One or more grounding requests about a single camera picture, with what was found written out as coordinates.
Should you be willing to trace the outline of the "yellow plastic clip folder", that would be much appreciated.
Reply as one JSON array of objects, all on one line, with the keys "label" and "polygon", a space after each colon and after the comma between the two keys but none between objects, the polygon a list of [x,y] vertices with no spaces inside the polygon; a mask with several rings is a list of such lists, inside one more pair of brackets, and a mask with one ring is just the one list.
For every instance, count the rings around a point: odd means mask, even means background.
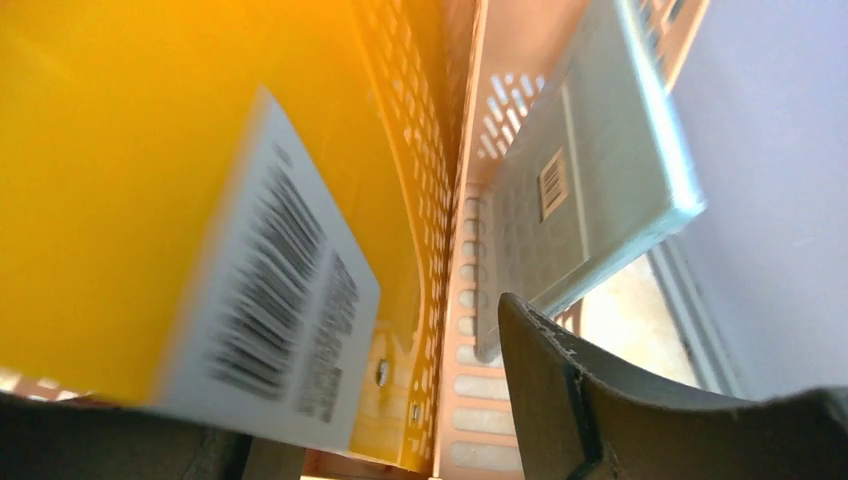
[{"label": "yellow plastic clip folder", "polygon": [[444,308],[428,1],[5,1],[1,474],[243,433],[423,472]]}]

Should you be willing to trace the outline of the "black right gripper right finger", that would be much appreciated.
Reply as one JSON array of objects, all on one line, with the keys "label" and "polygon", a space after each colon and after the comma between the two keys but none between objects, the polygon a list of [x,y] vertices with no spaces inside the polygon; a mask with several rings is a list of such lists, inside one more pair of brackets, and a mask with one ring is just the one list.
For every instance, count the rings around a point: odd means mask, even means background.
[{"label": "black right gripper right finger", "polygon": [[661,377],[500,297],[511,410],[528,479],[843,479],[847,391],[764,401]]}]

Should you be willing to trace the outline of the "light blue hardcover book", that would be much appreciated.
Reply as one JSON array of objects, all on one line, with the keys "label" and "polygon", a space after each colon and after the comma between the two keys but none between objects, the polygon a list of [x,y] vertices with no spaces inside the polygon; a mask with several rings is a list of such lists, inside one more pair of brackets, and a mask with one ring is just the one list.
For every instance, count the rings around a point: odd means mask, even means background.
[{"label": "light blue hardcover book", "polygon": [[483,1],[462,156],[481,197],[475,354],[497,299],[549,315],[705,207],[671,98],[703,1]]}]

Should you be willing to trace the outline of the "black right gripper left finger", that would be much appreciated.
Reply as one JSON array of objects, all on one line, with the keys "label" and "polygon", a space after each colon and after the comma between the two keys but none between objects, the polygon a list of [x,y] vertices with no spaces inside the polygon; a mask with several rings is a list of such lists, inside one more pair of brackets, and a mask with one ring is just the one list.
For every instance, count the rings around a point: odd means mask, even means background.
[{"label": "black right gripper left finger", "polygon": [[4,479],[297,479],[302,447],[120,407],[1,396]]}]

